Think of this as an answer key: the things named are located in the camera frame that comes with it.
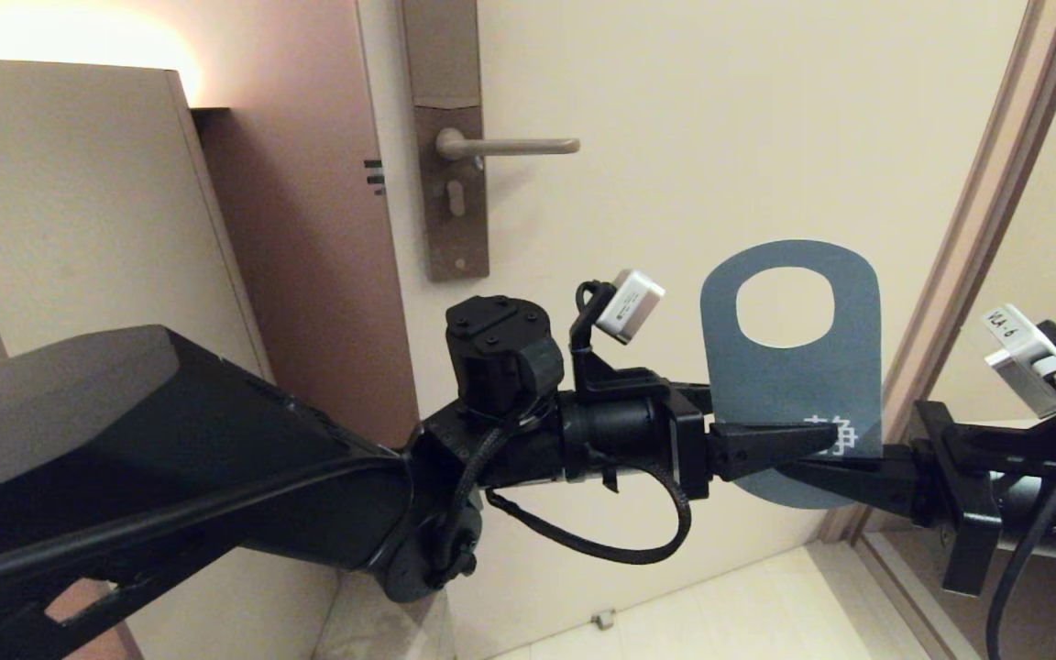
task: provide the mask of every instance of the floor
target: floor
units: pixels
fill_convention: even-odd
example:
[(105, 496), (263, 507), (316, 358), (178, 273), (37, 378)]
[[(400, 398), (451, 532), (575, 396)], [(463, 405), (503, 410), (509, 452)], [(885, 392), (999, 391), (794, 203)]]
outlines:
[(846, 544), (809, 544), (495, 660), (744, 657), (927, 660)]
[(451, 660), (455, 657), (448, 595), (398, 604), (369, 573), (341, 573), (310, 660)]
[[(988, 656), (984, 630), (989, 604), (1011, 553), (997, 550), (979, 598), (941, 588), (947, 548), (937, 530), (868, 533), (865, 544), (883, 560), (891, 580), (906, 592), (914, 615), (926, 620), (939, 644), (956, 660)], [(1013, 590), (1001, 622), (1001, 657), (1043, 660), (1056, 657), (1056, 560), (1032, 555)]]

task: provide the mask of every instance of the white sensor module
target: white sensor module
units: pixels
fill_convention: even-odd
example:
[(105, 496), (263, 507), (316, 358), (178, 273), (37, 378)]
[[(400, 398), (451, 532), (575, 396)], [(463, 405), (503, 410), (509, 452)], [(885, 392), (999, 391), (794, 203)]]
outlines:
[(1043, 418), (1056, 413), (1056, 392), (1043, 380), (1056, 372), (1056, 346), (1013, 305), (998, 306), (981, 317), (1002, 350), (985, 357), (1025, 404)]
[(638, 270), (621, 271), (614, 287), (617, 294), (598, 318), (598, 327), (617, 341), (628, 344), (649, 313), (666, 296), (666, 288), (659, 287), (657, 281)]

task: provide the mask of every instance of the chinese character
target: chinese character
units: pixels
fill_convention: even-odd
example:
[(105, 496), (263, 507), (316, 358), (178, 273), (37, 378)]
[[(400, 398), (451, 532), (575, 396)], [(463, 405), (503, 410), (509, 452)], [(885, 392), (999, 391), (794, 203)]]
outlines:
[[(830, 421), (821, 414), (814, 413), (812, 417), (806, 417), (804, 421), (809, 421), (812, 423), (823, 423)], [(848, 448), (854, 448), (855, 444), (859, 442), (859, 432), (851, 427), (850, 419), (843, 419), (842, 417), (834, 414), (832, 421), (838, 423), (837, 427), (837, 442), (834, 442), (833, 448), (829, 450), (818, 451), (819, 455), (833, 454), (833, 455), (845, 455)]]
[(854, 427), (850, 426), (850, 419), (843, 419), (834, 414), (833, 422), (842, 423), (842, 427), (837, 427), (837, 442), (833, 446), (833, 455), (846, 454), (848, 448), (854, 448), (854, 444), (859, 441), (859, 435), (855, 434)]

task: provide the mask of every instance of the white label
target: white label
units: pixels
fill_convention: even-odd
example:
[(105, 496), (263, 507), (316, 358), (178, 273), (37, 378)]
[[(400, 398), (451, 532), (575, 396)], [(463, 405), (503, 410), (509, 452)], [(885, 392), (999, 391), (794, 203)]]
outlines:
[(1011, 305), (1001, 306), (984, 315), (984, 325), (1006, 350), (1015, 350), (1030, 341), (1032, 329), (1030, 319), (1016, 312)]
[(641, 293), (629, 291), (627, 294), (627, 298), (625, 298), (625, 300), (622, 301), (622, 308), (619, 309), (619, 313), (617, 313), (614, 316), (614, 318), (619, 319), (619, 321), (623, 321), (623, 319), (628, 318), (629, 315), (634, 314), (635, 303), (637, 303), (638, 300), (641, 300), (641, 298), (642, 298)]

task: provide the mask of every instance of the door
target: door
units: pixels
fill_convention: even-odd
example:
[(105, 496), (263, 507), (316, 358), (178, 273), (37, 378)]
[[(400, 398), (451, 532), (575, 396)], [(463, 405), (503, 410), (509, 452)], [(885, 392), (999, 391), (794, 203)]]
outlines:
[[(374, 112), (423, 416), (455, 396), (444, 312), (469, 296), (528, 298), (573, 318), (580, 281), (638, 267), (666, 288), (616, 366), (705, 380), (698, 296), (746, 247), (814, 239), (862, 253), (883, 296), (889, 364), (956, 208), (1021, 3), (478, 4), (485, 134), (578, 136), (568, 156), (490, 158), (490, 277), (433, 283), (421, 228), (410, 87), (396, 3), (360, 3)], [(754, 281), (746, 326), (824, 314), (791, 275)], [(518, 489), (525, 509), (605, 543), (671, 538), (659, 486), (623, 479)], [(449, 586), (458, 657), (489, 657), (795, 547), (824, 511), (712, 485), (672, 560), (637, 567), (566, 550), (485, 512), (474, 576)]]

